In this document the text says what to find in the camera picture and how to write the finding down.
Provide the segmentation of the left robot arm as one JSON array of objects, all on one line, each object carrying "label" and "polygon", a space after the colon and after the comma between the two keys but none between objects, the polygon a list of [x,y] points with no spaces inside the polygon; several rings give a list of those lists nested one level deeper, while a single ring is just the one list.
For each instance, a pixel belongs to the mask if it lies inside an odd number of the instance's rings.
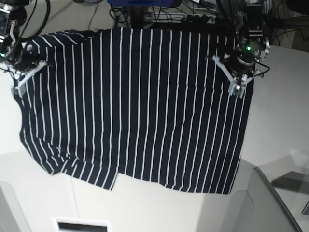
[{"label": "left robot arm", "polygon": [[226,58],[228,70],[237,79],[244,74],[256,76],[255,65],[265,59],[270,50],[264,4],[260,0],[242,0],[236,5],[229,0],[227,7],[221,0],[216,3],[235,35],[235,48]]}]

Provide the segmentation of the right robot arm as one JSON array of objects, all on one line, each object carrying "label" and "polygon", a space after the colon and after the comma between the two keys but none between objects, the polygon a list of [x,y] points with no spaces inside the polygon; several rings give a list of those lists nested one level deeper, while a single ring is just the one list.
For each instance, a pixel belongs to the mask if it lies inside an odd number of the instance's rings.
[{"label": "right robot arm", "polygon": [[38,54],[25,49],[22,43],[36,38],[42,32],[50,16],[51,3],[46,1],[45,16],[39,29],[32,36],[24,38],[23,34],[36,10],[34,6],[30,16],[27,16],[25,7],[29,4],[29,0],[0,2],[0,61],[20,72],[29,72],[45,64]]}]

